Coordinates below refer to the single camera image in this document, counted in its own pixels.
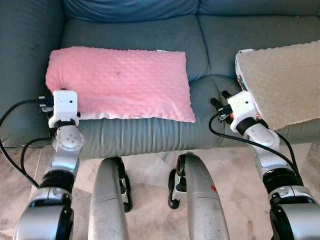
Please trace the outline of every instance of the couch armrest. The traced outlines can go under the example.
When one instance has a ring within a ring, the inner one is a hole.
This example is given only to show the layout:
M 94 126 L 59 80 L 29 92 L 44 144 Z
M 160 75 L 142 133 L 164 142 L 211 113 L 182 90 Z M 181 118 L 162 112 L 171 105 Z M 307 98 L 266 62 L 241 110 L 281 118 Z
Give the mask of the couch armrest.
M 52 50 L 64 27 L 61 0 L 0 0 L 0 117 L 13 104 L 46 92 Z M 14 147 L 48 136 L 48 123 L 35 105 L 17 108 L 4 121 L 0 137 Z

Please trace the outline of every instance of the couch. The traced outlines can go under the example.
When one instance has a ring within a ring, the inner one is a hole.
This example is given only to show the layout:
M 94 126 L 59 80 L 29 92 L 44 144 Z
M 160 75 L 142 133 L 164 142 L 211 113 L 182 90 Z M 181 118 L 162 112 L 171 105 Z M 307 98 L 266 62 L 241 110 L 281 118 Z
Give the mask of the couch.
M 82 120 L 86 142 L 80 158 L 238 146 L 208 129 L 216 112 L 210 99 L 224 102 L 223 90 L 240 91 L 236 53 L 319 40 L 319 6 L 320 0 L 1 0 L 0 116 L 14 103 L 48 94 L 45 75 L 52 50 L 184 51 L 196 123 Z M 279 132 L 291 143 L 313 142 L 319 140 L 319 126 L 317 119 Z M 236 135 L 218 121 L 213 127 Z M 32 104 L 15 110 L 0 129 L 6 147 L 47 136 L 48 120 Z

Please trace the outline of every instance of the pillowcase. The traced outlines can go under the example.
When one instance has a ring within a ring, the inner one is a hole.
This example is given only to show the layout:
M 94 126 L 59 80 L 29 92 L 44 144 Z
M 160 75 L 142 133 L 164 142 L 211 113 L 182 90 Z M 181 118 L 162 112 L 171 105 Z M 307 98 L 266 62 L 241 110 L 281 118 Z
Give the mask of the pillowcase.
M 320 40 L 235 56 L 238 81 L 270 129 L 320 119 L 319 53 Z
M 51 92 L 77 92 L 80 120 L 156 117 L 196 122 L 181 51 L 54 50 L 45 80 Z

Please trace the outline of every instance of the tile floor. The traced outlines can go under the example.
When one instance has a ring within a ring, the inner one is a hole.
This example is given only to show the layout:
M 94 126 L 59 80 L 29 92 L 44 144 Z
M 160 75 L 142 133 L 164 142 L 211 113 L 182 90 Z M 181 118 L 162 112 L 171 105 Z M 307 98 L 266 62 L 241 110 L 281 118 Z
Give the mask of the tile floor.
M 288 155 L 283 147 L 282 152 Z M 320 201 L 320 144 L 293 146 L 305 185 Z M 9 149 L 13 159 L 20 149 Z M 39 182 L 54 150 L 28 149 L 26 170 Z M 188 240 L 186 201 L 177 210 L 167 205 L 168 176 L 178 156 L 185 151 L 123 157 L 131 181 L 133 209 L 126 214 L 131 240 Z M 254 155 L 246 147 L 194 150 L 207 166 L 219 192 L 231 240 L 270 240 L 267 192 L 254 168 Z M 81 161 L 72 192 L 75 212 L 74 240 L 88 239 L 89 204 L 101 159 Z M 25 178 L 0 154 L 0 240 L 12 239 L 14 226 L 31 192 Z

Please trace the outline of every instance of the black cable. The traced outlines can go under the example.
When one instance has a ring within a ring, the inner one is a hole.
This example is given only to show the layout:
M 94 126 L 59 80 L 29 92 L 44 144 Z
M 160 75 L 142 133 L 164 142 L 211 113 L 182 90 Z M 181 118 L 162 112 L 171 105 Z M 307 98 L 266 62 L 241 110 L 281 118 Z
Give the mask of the black cable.
M 21 156 L 20 156 L 20 165 L 21 165 L 21 170 L 26 173 L 26 169 L 25 169 L 25 153 L 28 149 L 28 147 L 31 145 L 31 144 L 34 144 L 36 142 L 42 142 L 42 141 L 50 141 L 51 138 L 49 137 L 46 137 L 46 138 L 37 138 L 37 139 L 33 139 L 31 140 L 30 142 L 28 142 L 27 144 L 25 144 L 23 146 L 23 149 L 21 151 Z
M 246 143 L 246 144 L 251 144 L 251 145 L 254 145 L 254 146 L 257 146 L 259 148 L 262 148 L 264 150 L 267 150 L 275 155 L 277 155 L 278 157 L 282 158 L 283 160 L 285 160 L 289 166 L 293 169 L 295 175 L 300 178 L 301 182 L 302 182 L 302 178 L 300 176 L 300 173 L 298 171 L 298 169 L 296 168 L 296 166 L 286 157 L 284 156 L 283 154 L 281 154 L 280 152 L 278 151 L 275 151 L 273 150 L 272 148 L 269 148 L 267 146 L 264 146 L 262 144 L 259 144 L 259 143 L 256 143 L 254 141 L 250 141 L 250 140 L 247 140 L 247 139 L 243 139 L 243 138 L 240 138 L 240 137 L 236 137 L 236 136 L 231 136 L 231 135 L 226 135 L 226 134 L 223 134 L 223 133 L 219 133 L 219 132 L 216 132 L 215 130 L 213 130 L 212 128 L 212 122 L 213 120 L 218 117 L 220 115 L 220 113 L 216 113 L 215 115 L 213 115 L 211 118 L 210 118 L 210 121 L 209 121 L 209 130 L 210 132 L 212 132 L 214 135 L 217 135 L 219 137 L 222 137 L 222 138 L 226 138 L 226 139 L 232 139 L 232 140 L 236 140 L 236 141 L 239 141 L 239 142 L 243 142 L 243 143 Z
M 12 107 L 10 107 L 8 109 L 8 111 L 6 111 L 4 113 L 4 115 L 1 117 L 0 119 L 0 127 L 2 125 L 2 123 L 4 122 L 4 120 L 6 119 L 6 117 L 17 107 L 19 107 L 20 105 L 23 105 L 23 104 L 34 104 L 34 103 L 38 103 L 38 100 L 37 99 L 34 99 L 34 100 L 26 100 L 26 101 L 21 101 L 21 102 L 18 102 L 16 104 L 14 104 Z M 3 146 L 2 142 L 1 142 L 1 139 L 0 139 L 0 150 L 2 151 L 4 157 L 7 159 L 7 161 L 15 168 L 17 169 L 20 173 L 22 173 L 27 179 L 28 181 L 33 184 L 36 188 L 39 188 L 39 185 L 38 183 L 31 177 L 29 176 L 25 171 L 23 171 L 12 159 L 11 157 L 9 156 L 9 154 L 7 153 L 5 147 Z
M 292 149 L 289 141 L 284 137 L 282 136 L 280 133 L 277 133 L 276 134 L 279 136 L 279 138 L 281 138 L 284 143 L 286 144 L 286 146 L 288 147 L 289 151 L 290 151 L 290 155 L 291 155 L 291 159 L 292 159 L 292 163 L 295 165 L 296 169 L 298 170 L 298 165 L 297 165 L 297 162 L 296 162 L 296 157 L 295 157 L 295 153 L 294 153 L 294 150 Z

